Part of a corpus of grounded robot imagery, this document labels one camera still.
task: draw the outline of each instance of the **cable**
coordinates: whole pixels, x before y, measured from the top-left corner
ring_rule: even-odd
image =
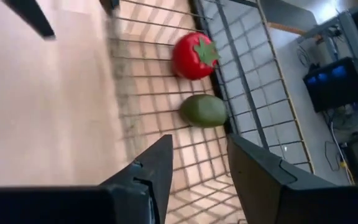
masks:
[[[353,114],[351,117],[344,118],[342,124],[334,123],[335,131],[354,131],[358,128],[358,114]]]
[[[326,141],[326,142],[324,143],[324,155],[326,156],[326,159],[327,159],[329,168],[331,168],[331,170],[334,171],[334,172],[339,171],[339,170],[341,169],[341,166],[339,165],[339,161],[338,161],[338,158],[337,158],[338,155],[339,155],[339,153],[335,155],[335,161],[336,161],[336,166],[337,166],[337,168],[334,169],[334,167],[333,167],[333,165],[331,164],[331,162],[329,161],[329,158],[328,158],[328,155],[327,155],[327,151],[328,151],[328,149],[327,149],[327,143],[330,143],[330,144],[335,144],[335,143],[330,142],[330,141]]]
[[[346,164],[346,160],[345,160],[345,157],[344,157],[344,155],[343,155],[343,153],[342,153],[342,149],[341,149],[341,147],[339,146],[338,141],[336,140],[335,133],[334,133],[334,122],[333,122],[333,121],[331,121],[331,123],[329,124],[329,130],[330,130],[330,132],[331,132],[331,134],[332,134],[332,136],[333,136],[335,145],[336,145],[336,147],[338,148],[338,151],[339,151],[339,153],[340,153],[340,155],[341,155],[341,159],[342,159],[342,161],[344,161],[344,165],[345,165],[345,169],[346,169],[346,177],[347,177],[347,180],[349,181],[349,183],[354,184],[353,176],[352,176],[352,174],[351,174],[351,172],[350,172],[350,170],[349,170],[349,168],[348,168],[348,166],[347,166],[347,164]]]
[[[342,118],[341,118],[342,122],[339,126],[334,126],[335,130],[339,130],[339,131],[351,130],[352,128],[355,128],[357,126],[357,124],[353,124],[353,125],[347,126],[347,127],[344,126],[352,118],[352,116],[346,115],[346,107],[345,106],[343,106],[343,107],[344,107],[344,112],[339,113],[339,115],[342,115]]]
[[[335,116],[336,116],[336,110],[334,110],[333,115],[331,116],[328,114],[328,111],[323,111],[324,121],[326,122],[328,129],[329,129],[329,124],[334,120]]]
[[[311,65],[311,62],[310,62],[310,56],[309,56],[308,52],[302,46],[299,46],[298,49],[296,50],[296,54],[297,54],[298,59],[301,62],[301,64],[305,68],[309,68]]]

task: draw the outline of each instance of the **toy fruit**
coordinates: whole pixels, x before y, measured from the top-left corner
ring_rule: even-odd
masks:
[[[192,32],[174,46],[172,69],[180,77],[198,80],[212,73],[218,58],[215,44],[206,35]]]
[[[201,94],[187,98],[180,106],[179,113],[192,126],[213,128],[223,125],[227,118],[226,107],[216,96]]]

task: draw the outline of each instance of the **wire rack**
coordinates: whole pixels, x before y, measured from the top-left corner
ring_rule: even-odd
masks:
[[[173,135],[166,223],[246,223],[229,175],[226,133],[313,171],[256,2],[121,0],[119,8],[108,31],[127,160]],[[210,78],[190,82],[172,75],[170,52],[189,32],[216,42],[221,58]],[[180,119],[180,103],[201,93],[224,100],[230,114],[224,126],[200,129]]]

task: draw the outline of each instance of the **black plastic part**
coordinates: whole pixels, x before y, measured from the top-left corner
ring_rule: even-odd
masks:
[[[239,136],[227,150],[249,224],[358,223],[358,187],[337,187]]]
[[[112,10],[119,6],[119,0],[99,0],[99,2],[109,16],[111,16]]]
[[[99,186],[0,188],[0,223],[164,223],[172,160],[165,135]]]
[[[101,185],[108,188],[115,188],[117,185],[121,185],[130,190],[148,191],[148,194],[153,199],[154,212],[158,214],[155,217],[156,223],[164,223],[172,183],[172,172],[173,143],[172,135],[169,134],[162,136],[138,156],[132,164],[123,168],[123,170],[104,181]],[[124,211],[127,210],[125,205],[134,206],[135,204],[137,204],[136,200],[125,202],[123,198],[117,201],[117,206],[121,206],[120,209]],[[123,214],[129,215],[127,218],[136,217],[131,213]]]
[[[43,38],[54,38],[55,32],[50,26],[36,0],[2,0],[28,25]]]

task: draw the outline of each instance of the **tomato stem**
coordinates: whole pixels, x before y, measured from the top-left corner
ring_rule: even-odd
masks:
[[[202,37],[200,37],[200,45],[194,46],[194,51],[197,52],[200,60],[210,67],[213,66],[215,60],[219,59],[219,55],[216,52],[215,43],[212,42],[210,44],[205,44],[205,41]]]

